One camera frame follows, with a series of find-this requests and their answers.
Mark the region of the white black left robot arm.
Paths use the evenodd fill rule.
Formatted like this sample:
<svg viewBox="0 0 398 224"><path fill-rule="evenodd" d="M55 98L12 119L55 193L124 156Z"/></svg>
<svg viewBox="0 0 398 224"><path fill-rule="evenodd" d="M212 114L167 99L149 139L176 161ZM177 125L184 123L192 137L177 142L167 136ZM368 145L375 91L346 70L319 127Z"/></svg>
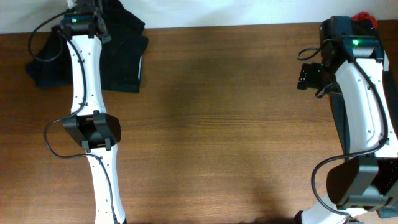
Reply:
<svg viewBox="0 0 398 224"><path fill-rule="evenodd" d="M104 105L100 57L102 43L111 39L101 1L69 1L60 25L72 62L72 118L64 127L85 152L95 194L95 223L126 223L118 186L116 158L121 138L117 118Z"/></svg>

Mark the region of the dark green shorts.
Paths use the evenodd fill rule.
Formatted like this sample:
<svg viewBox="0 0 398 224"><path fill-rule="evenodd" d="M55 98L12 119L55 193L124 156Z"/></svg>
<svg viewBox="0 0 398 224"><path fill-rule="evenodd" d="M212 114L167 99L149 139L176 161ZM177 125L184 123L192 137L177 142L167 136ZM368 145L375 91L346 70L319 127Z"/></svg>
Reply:
<svg viewBox="0 0 398 224"><path fill-rule="evenodd" d="M138 93L142 56L149 43L149 39L143 35L145 23L118 0L103 1L103 19L111 40L102 45L101 88Z"/></svg>

